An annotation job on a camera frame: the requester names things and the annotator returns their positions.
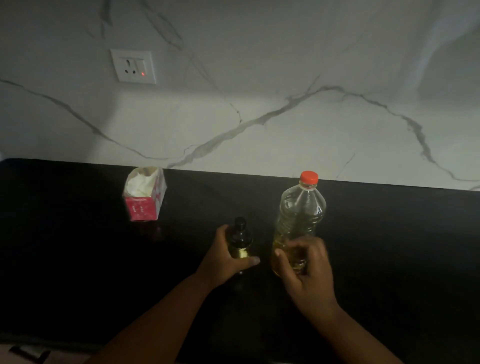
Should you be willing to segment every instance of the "bottle neck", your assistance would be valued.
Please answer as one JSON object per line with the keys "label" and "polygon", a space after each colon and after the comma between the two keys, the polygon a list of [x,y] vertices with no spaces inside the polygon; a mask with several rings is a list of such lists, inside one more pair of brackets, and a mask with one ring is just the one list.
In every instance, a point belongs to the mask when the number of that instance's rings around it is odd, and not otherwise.
{"label": "bottle neck", "polygon": [[317,184],[307,184],[302,181],[299,181],[299,185],[300,185],[300,188],[305,191],[313,191],[315,187],[317,187]]}

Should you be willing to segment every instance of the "switch plate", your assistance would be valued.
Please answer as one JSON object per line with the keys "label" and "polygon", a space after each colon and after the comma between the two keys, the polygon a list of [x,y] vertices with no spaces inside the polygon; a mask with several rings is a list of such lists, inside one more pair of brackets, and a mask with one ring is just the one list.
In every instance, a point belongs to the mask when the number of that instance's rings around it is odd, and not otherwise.
{"label": "switch plate", "polygon": [[120,82],[156,84],[149,50],[111,49],[110,52]]}

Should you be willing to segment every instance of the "white marble wall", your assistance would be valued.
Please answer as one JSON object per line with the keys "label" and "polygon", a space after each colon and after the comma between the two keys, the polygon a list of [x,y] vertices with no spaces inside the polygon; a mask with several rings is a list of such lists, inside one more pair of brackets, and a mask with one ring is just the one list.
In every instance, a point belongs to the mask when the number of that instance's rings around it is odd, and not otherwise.
{"label": "white marble wall", "polygon": [[480,189],[480,1],[0,6],[10,157]]}

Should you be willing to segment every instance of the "red tissue box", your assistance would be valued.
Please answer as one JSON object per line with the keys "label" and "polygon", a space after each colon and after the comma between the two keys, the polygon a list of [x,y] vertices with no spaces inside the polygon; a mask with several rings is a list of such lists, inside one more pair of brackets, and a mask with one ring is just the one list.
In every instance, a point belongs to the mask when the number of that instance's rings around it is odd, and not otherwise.
{"label": "red tissue box", "polygon": [[[155,182],[153,184],[152,192],[147,197],[134,197],[127,192],[128,182],[137,176],[142,174],[144,176],[151,176],[156,171],[158,175],[156,176]],[[125,182],[125,187],[123,189],[123,198],[127,205],[130,220],[131,221],[146,221],[146,220],[156,220],[158,218],[158,213],[160,212],[160,207],[162,206],[163,197],[167,189],[167,184],[165,183],[165,178],[163,176],[163,170],[158,167],[139,167],[135,168],[127,177]]]}

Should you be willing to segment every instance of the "plastic bottle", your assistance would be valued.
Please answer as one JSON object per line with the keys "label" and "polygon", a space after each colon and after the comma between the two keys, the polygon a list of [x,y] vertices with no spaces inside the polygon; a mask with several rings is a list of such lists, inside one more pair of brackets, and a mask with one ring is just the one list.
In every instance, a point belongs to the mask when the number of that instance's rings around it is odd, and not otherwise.
{"label": "plastic bottle", "polygon": [[241,216],[235,218],[235,224],[225,230],[225,239],[228,243],[228,251],[233,258],[246,258],[250,255],[253,234],[247,227],[245,218]]}
{"label": "plastic bottle", "polygon": [[300,176],[300,183],[282,194],[271,259],[272,269],[277,275],[278,259],[274,254],[277,248],[285,251],[295,273],[301,274],[305,269],[305,249],[288,247],[286,242],[304,235],[315,235],[315,227],[324,217],[326,208],[325,199],[316,189],[317,182],[318,174],[305,170]]}

